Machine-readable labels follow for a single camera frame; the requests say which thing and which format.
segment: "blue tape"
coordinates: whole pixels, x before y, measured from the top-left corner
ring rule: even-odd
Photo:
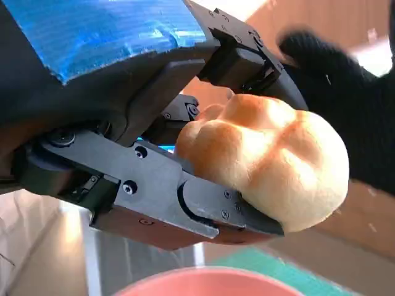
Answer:
[[[206,41],[182,0],[2,0],[45,67],[73,78]]]

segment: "bread roll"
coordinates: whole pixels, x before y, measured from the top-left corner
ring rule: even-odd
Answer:
[[[176,154],[194,175],[232,187],[285,232],[309,228],[344,201],[346,147],[322,117],[247,94],[211,105],[181,131]]]

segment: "pink bowl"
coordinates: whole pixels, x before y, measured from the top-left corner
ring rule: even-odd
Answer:
[[[149,277],[117,296],[301,296],[270,277],[233,268],[185,268]]]

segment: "black metal bracket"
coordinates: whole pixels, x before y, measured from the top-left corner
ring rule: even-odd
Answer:
[[[14,173],[23,187],[90,209],[92,226],[104,231],[164,249],[213,240],[223,227],[283,233],[236,191],[193,176],[176,156],[144,141],[127,148],[92,131],[65,130],[21,153]]]
[[[158,146],[174,145],[184,126],[199,114],[198,106],[193,96],[177,95],[143,133],[143,139]]]

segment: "robotic arm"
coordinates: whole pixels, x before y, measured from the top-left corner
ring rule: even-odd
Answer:
[[[71,202],[91,211],[92,227],[167,250],[282,235],[239,192],[195,177],[158,147],[174,145],[198,114],[198,101],[179,94],[195,76],[307,110],[252,27],[185,1],[206,41],[142,52],[65,84],[43,66],[10,2],[0,2],[3,192],[22,187]]]

